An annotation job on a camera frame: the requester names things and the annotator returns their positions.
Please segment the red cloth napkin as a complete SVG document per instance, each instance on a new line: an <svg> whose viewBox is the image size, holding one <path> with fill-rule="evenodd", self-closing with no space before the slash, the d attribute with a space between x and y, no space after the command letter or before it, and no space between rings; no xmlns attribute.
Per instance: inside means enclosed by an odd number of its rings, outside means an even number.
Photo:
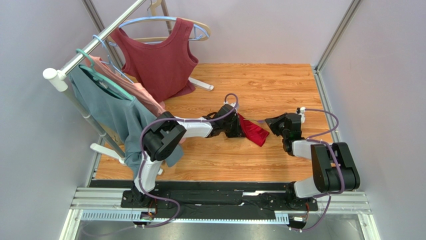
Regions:
<svg viewBox="0 0 426 240"><path fill-rule="evenodd" d="M241 114L238 114L238 118L245 137L257 146L262 147L270 133L255 123L245 119Z"/></svg>

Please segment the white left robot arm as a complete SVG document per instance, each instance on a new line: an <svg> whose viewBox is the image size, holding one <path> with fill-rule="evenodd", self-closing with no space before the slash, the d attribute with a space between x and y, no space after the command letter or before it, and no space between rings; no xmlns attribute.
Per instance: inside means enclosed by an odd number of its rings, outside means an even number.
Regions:
<svg viewBox="0 0 426 240"><path fill-rule="evenodd" d="M179 118L166 111L147 125L140 136L141 164L134 185L141 195L152 191L160 166L173 152L180 141L188 138L212 138L226 134L229 138L241 137L238 103L224 102L217 112L200 118Z"/></svg>

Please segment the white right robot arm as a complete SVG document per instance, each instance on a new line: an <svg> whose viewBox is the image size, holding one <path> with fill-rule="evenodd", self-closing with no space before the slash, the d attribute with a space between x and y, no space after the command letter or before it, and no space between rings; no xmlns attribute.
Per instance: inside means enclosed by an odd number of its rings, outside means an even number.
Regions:
<svg viewBox="0 0 426 240"><path fill-rule="evenodd" d="M308 111L300 107L295 113L265 119L272 133L282 137L283 150L288 155L308 159L312 164L311 177L289 184L291 199L319 198L357 190L361 178L347 143L318 140L318 133L307 138L302 136L302 124Z"/></svg>

